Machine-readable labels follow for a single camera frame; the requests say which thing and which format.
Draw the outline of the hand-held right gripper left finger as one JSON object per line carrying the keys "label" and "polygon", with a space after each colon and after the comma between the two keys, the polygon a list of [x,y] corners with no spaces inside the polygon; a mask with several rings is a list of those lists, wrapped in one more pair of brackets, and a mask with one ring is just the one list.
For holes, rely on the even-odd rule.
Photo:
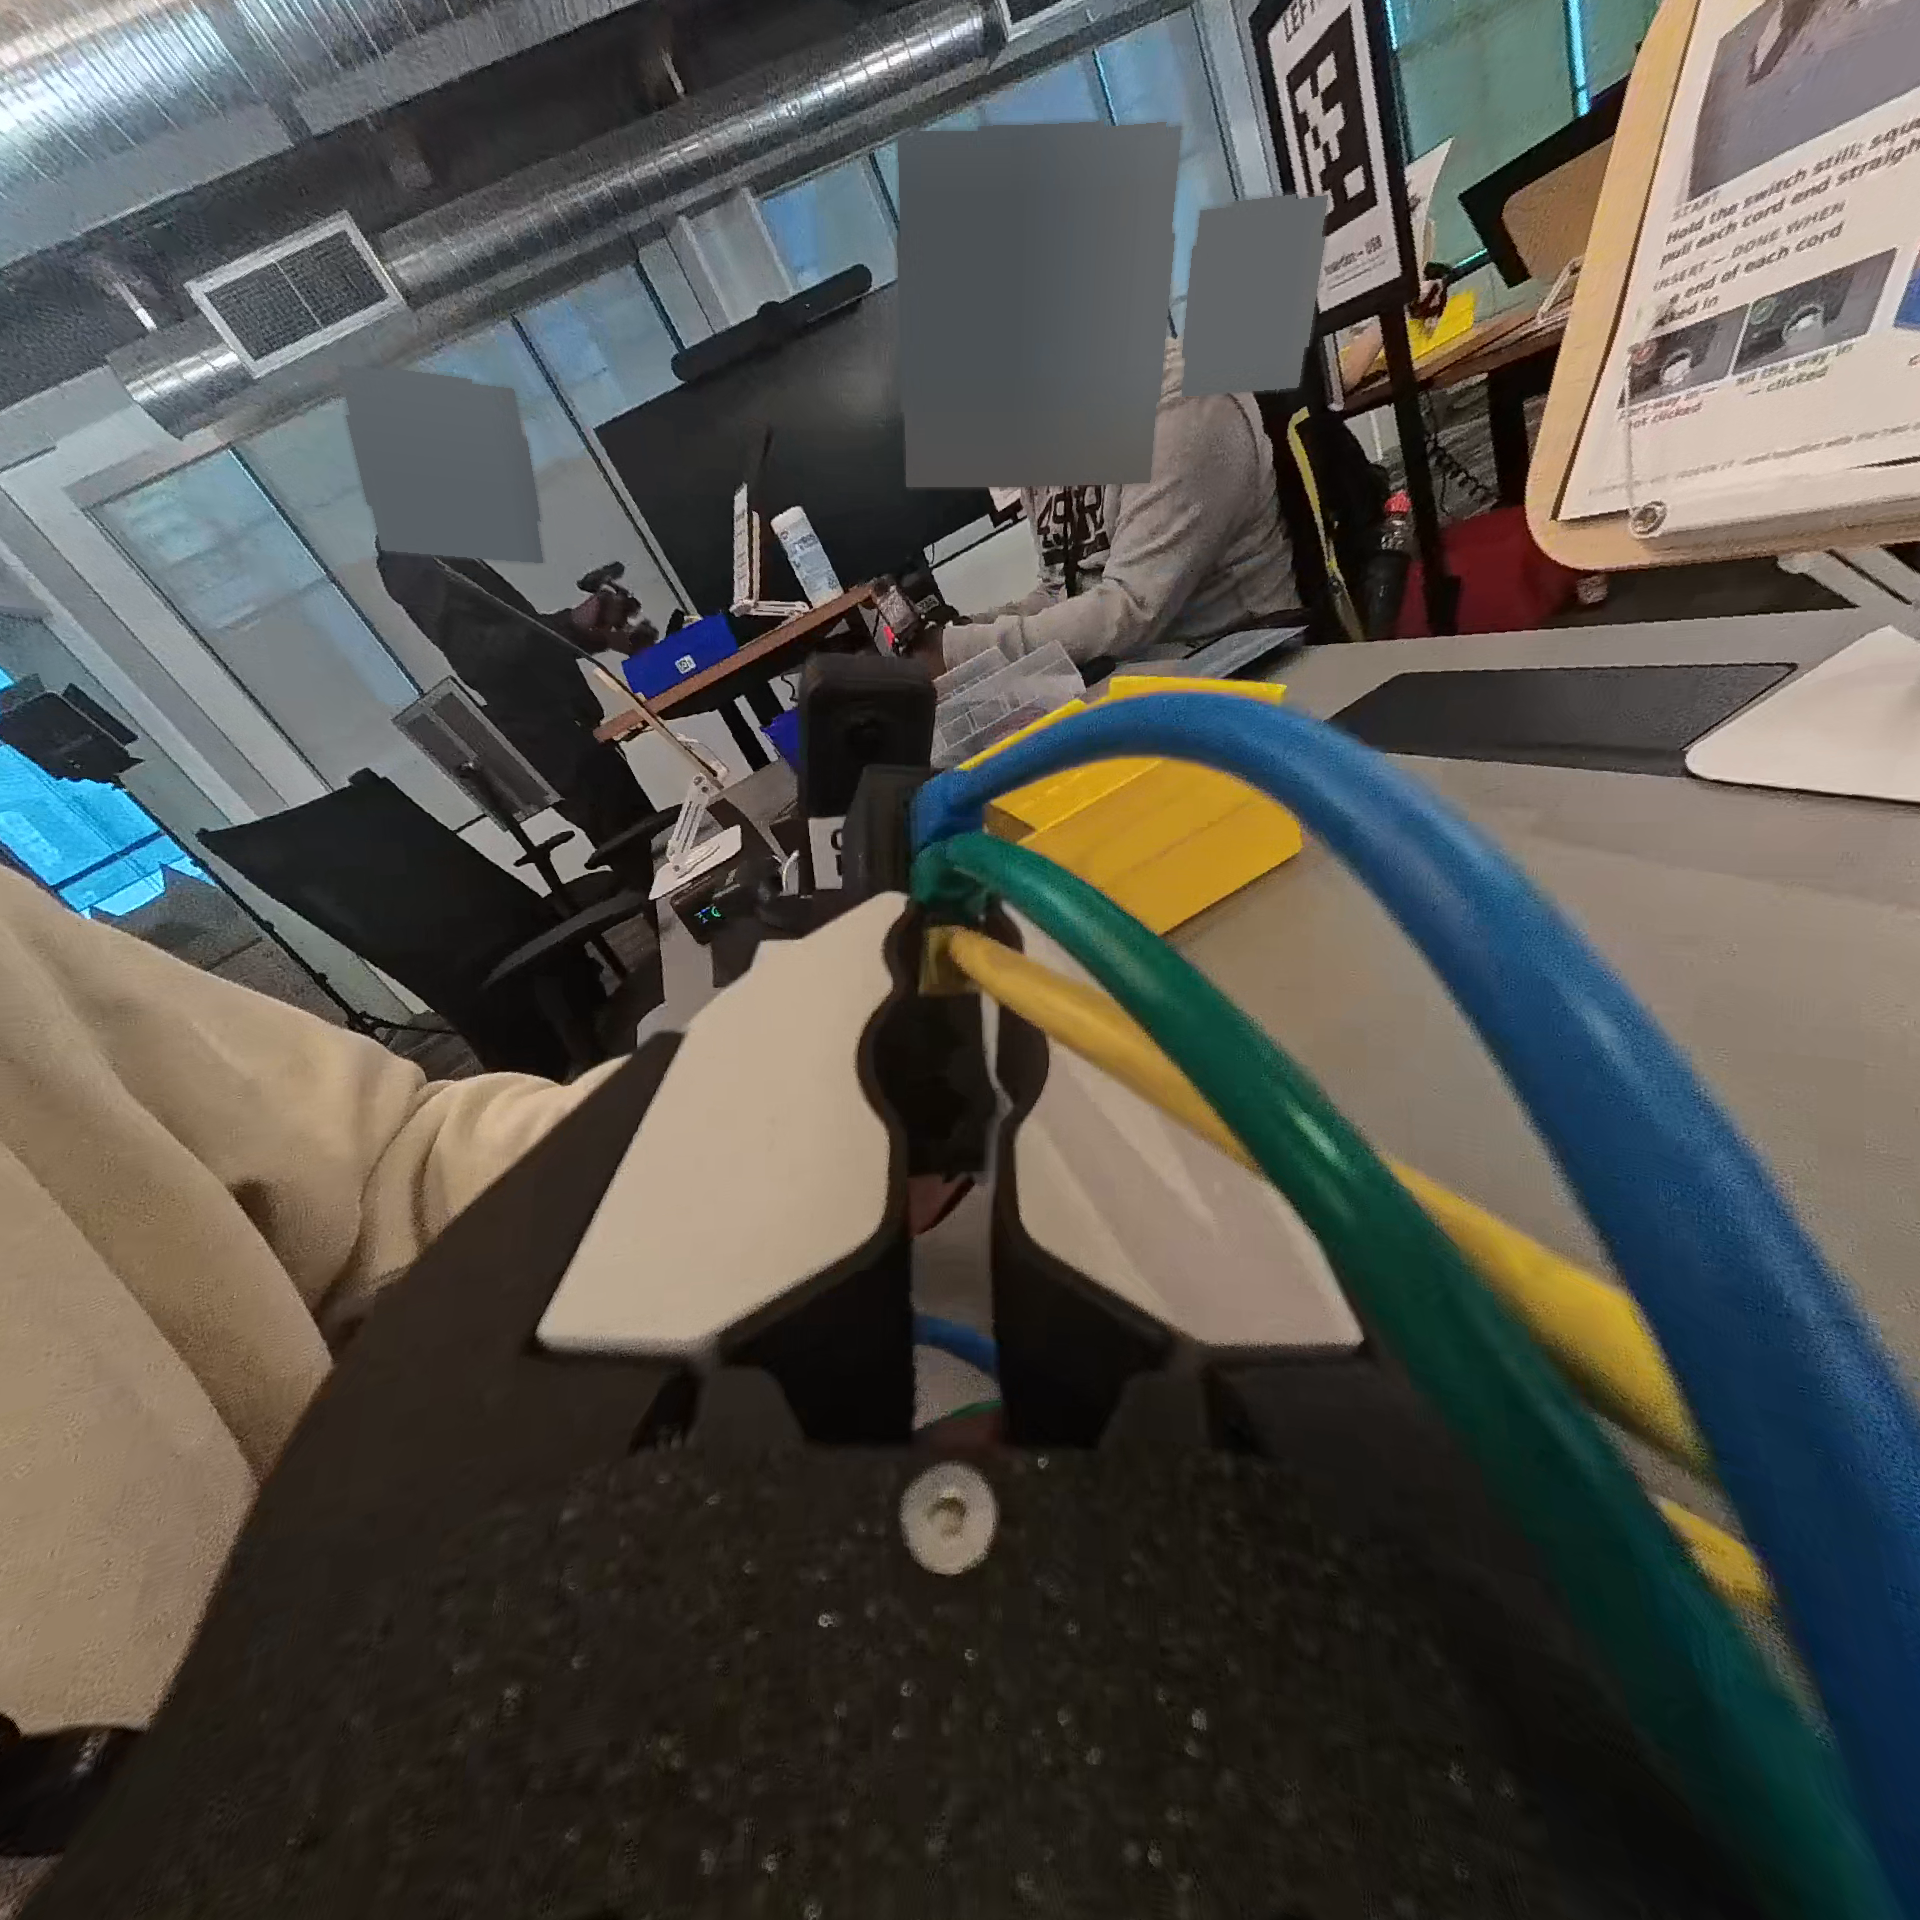
{"label": "hand-held right gripper left finger", "polygon": [[917,1370],[904,1124],[877,1034],[907,899],[773,941],[679,1035],[534,1327],[565,1359],[776,1383],[807,1439],[892,1447]]}

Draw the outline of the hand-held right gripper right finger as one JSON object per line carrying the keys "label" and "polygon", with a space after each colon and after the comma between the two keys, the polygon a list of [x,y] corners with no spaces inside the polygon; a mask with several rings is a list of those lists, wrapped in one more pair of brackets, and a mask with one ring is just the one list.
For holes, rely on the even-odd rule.
{"label": "hand-held right gripper right finger", "polygon": [[1347,1359],[1365,1342],[1319,1241],[1262,1175],[993,1018],[992,1334],[1019,1450],[1092,1450],[1132,1381]]}

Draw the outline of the yellow plastic bin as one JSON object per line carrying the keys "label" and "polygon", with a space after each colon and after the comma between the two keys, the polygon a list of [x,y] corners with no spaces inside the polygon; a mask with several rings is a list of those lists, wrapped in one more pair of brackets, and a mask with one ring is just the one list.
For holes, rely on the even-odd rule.
{"label": "yellow plastic bin", "polygon": [[996,796],[983,828],[1092,885],[1159,934],[1305,847],[1281,805],[1185,758],[1078,761]]}

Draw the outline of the person's left forearm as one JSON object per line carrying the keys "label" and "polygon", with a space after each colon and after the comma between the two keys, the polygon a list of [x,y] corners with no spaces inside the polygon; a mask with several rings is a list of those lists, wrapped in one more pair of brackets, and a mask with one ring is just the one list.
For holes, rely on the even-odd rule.
{"label": "person's left forearm", "polygon": [[431,1081],[1,879],[1,1708],[141,1729],[331,1345],[615,1069]]}

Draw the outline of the blue plastic bin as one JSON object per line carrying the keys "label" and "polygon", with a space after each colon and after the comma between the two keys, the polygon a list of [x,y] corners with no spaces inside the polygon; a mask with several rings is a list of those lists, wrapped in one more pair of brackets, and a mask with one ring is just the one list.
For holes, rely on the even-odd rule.
{"label": "blue plastic bin", "polygon": [[672,630],[624,655],[620,674],[625,689],[660,707],[676,689],[726,662],[739,651],[728,613],[680,622]]}

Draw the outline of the black monitor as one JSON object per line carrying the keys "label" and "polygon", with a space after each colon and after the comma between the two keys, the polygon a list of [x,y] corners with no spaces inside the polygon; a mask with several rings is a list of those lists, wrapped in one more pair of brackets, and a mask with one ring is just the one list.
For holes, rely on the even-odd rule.
{"label": "black monitor", "polygon": [[733,495],[799,508],[840,586],[920,564],[993,515],[977,486],[904,482],[893,284],[781,343],[733,351],[597,428],[607,461],[697,613],[733,593]]}

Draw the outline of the black office chair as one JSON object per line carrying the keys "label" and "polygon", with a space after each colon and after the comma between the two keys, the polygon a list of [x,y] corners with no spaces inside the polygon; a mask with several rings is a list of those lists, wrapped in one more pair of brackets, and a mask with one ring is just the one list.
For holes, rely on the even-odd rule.
{"label": "black office chair", "polygon": [[615,879],[539,893],[383,774],[199,841],[420,998],[486,1071],[568,1081],[628,1051],[665,1004],[645,897]]}

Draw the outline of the red bag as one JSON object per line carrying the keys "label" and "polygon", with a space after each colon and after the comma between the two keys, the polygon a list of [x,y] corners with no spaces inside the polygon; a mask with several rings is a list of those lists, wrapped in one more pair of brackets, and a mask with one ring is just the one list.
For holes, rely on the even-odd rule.
{"label": "red bag", "polygon": [[1576,599],[1576,574],[1544,555],[1519,503],[1443,526],[1443,548],[1457,582],[1454,633],[1539,630]]}

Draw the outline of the white air vent grille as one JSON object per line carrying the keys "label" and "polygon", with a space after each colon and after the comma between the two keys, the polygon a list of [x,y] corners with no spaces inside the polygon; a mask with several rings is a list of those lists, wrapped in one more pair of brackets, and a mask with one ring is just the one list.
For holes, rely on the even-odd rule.
{"label": "white air vent grille", "polygon": [[348,210],[192,277],[184,293],[254,377],[407,311]]}

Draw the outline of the black-framed tag sign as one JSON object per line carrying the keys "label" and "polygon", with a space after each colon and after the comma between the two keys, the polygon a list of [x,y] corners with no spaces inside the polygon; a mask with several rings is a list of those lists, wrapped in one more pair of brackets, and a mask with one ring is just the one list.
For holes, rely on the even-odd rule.
{"label": "black-framed tag sign", "polygon": [[1259,3],[1248,29],[1281,186],[1326,204],[1317,326],[1404,307],[1419,259],[1384,6]]}

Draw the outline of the black-framed wooden chair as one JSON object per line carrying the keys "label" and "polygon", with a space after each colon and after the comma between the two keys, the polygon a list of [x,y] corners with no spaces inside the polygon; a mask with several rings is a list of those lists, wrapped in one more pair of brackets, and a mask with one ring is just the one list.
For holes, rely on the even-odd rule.
{"label": "black-framed wooden chair", "polygon": [[1457,189],[1457,204],[1507,286],[1551,281],[1582,255],[1623,101],[1620,79],[1583,114]]}

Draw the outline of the white stand base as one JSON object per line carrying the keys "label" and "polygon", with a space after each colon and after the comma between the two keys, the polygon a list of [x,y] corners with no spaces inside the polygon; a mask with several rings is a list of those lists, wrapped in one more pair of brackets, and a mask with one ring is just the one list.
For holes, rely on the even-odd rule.
{"label": "white stand base", "polygon": [[1686,748],[1709,783],[1917,805],[1917,641],[1879,629]]}

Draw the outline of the silver ventilation duct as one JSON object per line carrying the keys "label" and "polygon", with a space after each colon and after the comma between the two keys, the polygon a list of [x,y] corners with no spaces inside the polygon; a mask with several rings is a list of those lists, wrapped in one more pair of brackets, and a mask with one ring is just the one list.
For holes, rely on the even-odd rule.
{"label": "silver ventilation duct", "polygon": [[457,23],[443,3],[5,3],[6,174],[60,174],[345,78]]}
{"label": "silver ventilation duct", "polygon": [[252,372],[208,319],[121,348],[104,369],[174,439],[273,420],[333,395],[350,369],[438,350],[742,188],[783,189],[1183,10],[1048,4],[1008,26],[1001,4],[900,6],[379,231],[399,311],[273,372]]}

